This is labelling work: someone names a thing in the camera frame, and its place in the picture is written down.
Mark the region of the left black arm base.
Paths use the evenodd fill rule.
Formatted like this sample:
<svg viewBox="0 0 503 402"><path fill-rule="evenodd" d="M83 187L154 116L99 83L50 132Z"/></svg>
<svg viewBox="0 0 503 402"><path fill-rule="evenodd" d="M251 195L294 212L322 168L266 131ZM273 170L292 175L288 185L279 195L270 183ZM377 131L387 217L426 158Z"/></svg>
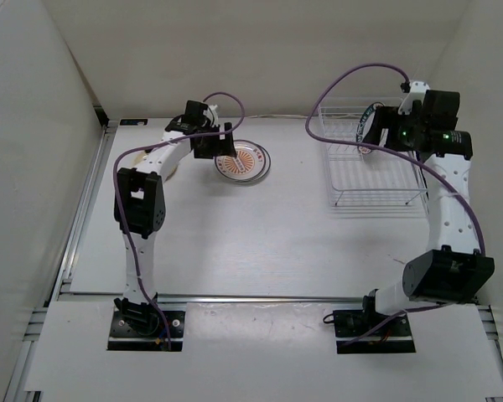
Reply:
<svg viewBox="0 0 503 402"><path fill-rule="evenodd" d="M145 328L131 326L115 310L112 315L106 349L127 352L181 352L184 345L185 311L164 311L169 331L160 318Z"/></svg>

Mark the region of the beige floral small plate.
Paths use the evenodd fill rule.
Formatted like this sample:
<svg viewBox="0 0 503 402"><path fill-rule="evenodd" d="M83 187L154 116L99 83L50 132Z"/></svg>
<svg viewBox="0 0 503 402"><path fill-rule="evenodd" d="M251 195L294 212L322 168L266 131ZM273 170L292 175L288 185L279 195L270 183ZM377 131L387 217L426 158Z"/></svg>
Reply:
<svg viewBox="0 0 503 402"><path fill-rule="evenodd" d="M133 167L141 173L156 173L166 181L175 173L181 157L171 149L158 149L150 153L141 152L135 158Z"/></svg>

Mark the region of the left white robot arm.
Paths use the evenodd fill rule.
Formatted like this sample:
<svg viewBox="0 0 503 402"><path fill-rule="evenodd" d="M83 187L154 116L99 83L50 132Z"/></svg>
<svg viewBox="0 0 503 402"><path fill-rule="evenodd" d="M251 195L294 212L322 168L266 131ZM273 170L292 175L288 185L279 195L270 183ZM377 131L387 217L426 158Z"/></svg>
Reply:
<svg viewBox="0 0 503 402"><path fill-rule="evenodd" d="M114 165L114 219L126 250L125 290L114 303L122 320L144 337L169 329L153 282L154 243L166 217L164 182L189 154L198 159L236 155L232 124L221 124L217 109L189 100L184 113L164 128L162 141L144 150L141 162L120 167L116 160Z"/></svg>

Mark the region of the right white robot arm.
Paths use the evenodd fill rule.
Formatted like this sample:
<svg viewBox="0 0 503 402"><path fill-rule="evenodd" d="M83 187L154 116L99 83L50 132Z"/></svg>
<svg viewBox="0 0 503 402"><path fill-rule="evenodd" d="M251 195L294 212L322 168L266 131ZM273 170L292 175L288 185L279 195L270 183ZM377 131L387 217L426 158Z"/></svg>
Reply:
<svg viewBox="0 0 503 402"><path fill-rule="evenodd" d="M363 301L360 326L372 335L403 313L471 303L495 272L485 252L480 224L469 203L471 135L456 128L460 94L414 82L398 107L382 106L367 132L377 147L381 131L392 155L416 154L428 195L428 245L406 263L396 284L376 289Z"/></svg>

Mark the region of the green rim white plate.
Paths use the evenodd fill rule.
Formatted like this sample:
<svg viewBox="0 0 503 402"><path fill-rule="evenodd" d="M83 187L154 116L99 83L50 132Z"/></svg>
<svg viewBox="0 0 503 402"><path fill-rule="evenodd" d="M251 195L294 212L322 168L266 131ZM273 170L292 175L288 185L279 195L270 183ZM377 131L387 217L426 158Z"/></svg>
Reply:
<svg viewBox="0 0 503 402"><path fill-rule="evenodd" d="M368 141L365 141L365 137L371 129L372 122L374 121L374 116L376 114L376 110L378 108L383 107L383 106L385 106L385 105L382 102L374 102L373 104L367 106L367 108L365 109L365 111L362 113L362 115L360 117L357 129L356 129L355 139L357 142L365 142L365 143L368 142ZM381 134L379 136L378 145L383 145L383 143L385 141L385 140L383 140L383 137L384 137L384 131L382 130ZM361 147L361 146L358 146L357 150L362 156L370 155L374 152L374 150L371 150L367 147Z"/></svg>

